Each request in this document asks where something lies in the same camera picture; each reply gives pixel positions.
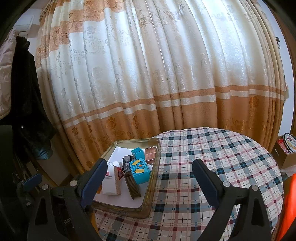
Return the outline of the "gold metal tin tray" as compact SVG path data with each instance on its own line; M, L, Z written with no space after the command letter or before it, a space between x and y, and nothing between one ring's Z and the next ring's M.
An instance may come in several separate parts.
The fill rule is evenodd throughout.
M146 218L152 207L161 155L158 138L114 142L101 156L108 170L96 209L122 216Z

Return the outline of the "red toy brick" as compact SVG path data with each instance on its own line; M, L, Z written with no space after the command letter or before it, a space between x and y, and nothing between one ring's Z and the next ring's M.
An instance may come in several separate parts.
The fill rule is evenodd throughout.
M117 167L117 172L118 172L118 180L121 180L125 174L120 167Z

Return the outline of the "hanging dark clothes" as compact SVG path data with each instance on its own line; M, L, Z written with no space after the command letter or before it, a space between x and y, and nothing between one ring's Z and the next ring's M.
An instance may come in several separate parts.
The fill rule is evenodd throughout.
M53 155L51 139L55 135L44 110L29 46L26 38L16 36L11 70L11 110L1 120L2 125L12 127L14 149L25 162L50 159Z

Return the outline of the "pink framed makeup palette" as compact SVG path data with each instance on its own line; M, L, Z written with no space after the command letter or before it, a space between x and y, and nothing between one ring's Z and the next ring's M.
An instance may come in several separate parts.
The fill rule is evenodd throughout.
M144 150L144 157L145 157L145 161L148 164L152 164L155 160L156 157L156 147L149 147L147 149Z

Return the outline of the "blue bear toy brick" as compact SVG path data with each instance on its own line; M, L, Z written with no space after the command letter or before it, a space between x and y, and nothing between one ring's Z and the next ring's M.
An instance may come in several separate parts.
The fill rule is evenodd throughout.
M138 159L145 159L144 151L140 147L137 147L135 149L131 150L132 156L138 160Z

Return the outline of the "brown cardboard box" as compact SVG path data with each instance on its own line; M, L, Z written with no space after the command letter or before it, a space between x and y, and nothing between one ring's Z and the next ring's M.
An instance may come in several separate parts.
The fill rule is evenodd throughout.
M271 152L274 160L276 161L277 165L280 169L289 168L296 165L295 162L295 153L286 153L278 141L282 137L277 137L276 143L274 144L273 150Z

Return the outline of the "plaid tablecloth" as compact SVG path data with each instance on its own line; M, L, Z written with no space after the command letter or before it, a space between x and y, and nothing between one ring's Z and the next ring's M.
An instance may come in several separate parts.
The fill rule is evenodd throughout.
M272 240L284 190L280 169L261 144L205 127L158 139L149 216L97 211L102 240Z

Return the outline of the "long blue toy brick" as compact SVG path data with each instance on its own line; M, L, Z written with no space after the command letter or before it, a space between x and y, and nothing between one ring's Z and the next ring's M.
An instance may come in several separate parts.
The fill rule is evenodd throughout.
M130 169L134 180L138 185L149 181L151 171L149 170L145 160L138 159L130 162Z

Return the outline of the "brown wooden comb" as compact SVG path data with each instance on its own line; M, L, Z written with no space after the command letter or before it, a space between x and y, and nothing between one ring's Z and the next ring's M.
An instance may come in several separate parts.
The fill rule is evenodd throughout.
M141 197L139 187L130 171L125 173L125 181L131 198L134 200L137 197Z

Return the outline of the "grey black rock toy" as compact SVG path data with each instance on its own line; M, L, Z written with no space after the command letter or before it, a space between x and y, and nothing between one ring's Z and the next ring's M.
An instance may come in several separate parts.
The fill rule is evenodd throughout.
M131 155L126 155L126 156L123 157L123 159L122 159L122 168L121 169L122 169L122 171L124 173L131 170L130 169L130 162L132 162L133 160L134 160L134 157L131 156Z

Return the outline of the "white rectangular carton box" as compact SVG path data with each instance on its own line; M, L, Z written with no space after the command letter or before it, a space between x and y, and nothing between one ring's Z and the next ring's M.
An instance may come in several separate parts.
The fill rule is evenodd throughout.
M102 181L102 194L104 195L121 195L120 180L115 166L108 166L106 176Z

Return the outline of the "round cookie tin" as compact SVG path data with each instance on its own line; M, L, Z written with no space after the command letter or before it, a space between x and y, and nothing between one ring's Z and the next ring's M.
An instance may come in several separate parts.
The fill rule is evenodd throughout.
M289 151L291 153L295 153L296 152L296 139L293 135L289 134L289 133L285 133L283 136L283 140L285 143L285 146L287 149L289 149Z

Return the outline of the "cream and tan curtain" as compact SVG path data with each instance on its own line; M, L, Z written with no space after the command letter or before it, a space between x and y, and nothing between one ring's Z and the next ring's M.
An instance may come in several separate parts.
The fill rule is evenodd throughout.
M258 1L50 1L37 75L70 169L117 140L203 126L271 150L284 105L275 38Z

